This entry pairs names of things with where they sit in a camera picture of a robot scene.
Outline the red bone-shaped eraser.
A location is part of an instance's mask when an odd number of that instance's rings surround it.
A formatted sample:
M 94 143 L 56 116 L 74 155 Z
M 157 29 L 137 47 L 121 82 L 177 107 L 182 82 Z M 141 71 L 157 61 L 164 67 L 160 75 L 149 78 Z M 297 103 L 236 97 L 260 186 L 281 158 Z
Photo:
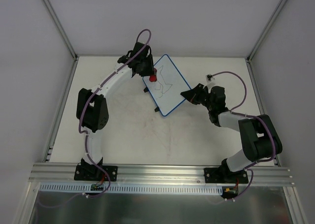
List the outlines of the red bone-shaped eraser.
M 151 75 L 151 76 L 149 77 L 149 81 L 150 81 L 150 82 L 156 82 L 156 81 L 157 81 L 157 76 L 156 76 L 155 74 Z

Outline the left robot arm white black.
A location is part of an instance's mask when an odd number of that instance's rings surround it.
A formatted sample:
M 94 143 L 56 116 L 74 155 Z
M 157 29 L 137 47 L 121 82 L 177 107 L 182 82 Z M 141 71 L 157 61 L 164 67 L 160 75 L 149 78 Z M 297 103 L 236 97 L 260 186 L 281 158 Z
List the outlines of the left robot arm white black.
M 151 47 L 136 42 L 133 50 L 120 57 L 116 68 L 100 84 L 92 89 L 82 88 L 78 93 L 76 117 L 79 132 L 85 135 L 85 154 L 81 158 L 79 174 L 93 180 L 103 174 L 101 133 L 109 120 L 109 97 L 134 75 L 155 76 Z

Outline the blue-framed whiteboard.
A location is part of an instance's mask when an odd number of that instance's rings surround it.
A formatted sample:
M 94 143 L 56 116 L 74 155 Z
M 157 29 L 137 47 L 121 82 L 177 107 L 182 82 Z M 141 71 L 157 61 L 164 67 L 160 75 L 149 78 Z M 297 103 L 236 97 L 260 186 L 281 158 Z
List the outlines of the blue-framed whiteboard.
M 157 60 L 154 68 L 157 70 L 157 81 L 150 82 L 148 76 L 142 80 L 159 107 L 159 112 L 166 117 L 185 101 L 180 93 L 190 90 L 191 87 L 167 54 Z

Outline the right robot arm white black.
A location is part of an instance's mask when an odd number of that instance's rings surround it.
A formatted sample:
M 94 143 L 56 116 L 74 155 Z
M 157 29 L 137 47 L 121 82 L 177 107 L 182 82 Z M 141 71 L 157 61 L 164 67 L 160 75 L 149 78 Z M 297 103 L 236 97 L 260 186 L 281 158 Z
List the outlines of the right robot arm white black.
M 270 117 L 245 115 L 230 111 L 226 107 L 225 89 L 220 86 L 208 87 L 198 84 L 195 88 L 181 92 L 187 101 L 207 108 L 211 123 L 240 133 L 242 149 L 224 159 L 219 168 L 209 174 L 210 178 L 222 178 L 232 182 L 238 173 L 260 163 L 273 160 L 283 151 L 282 142 Z

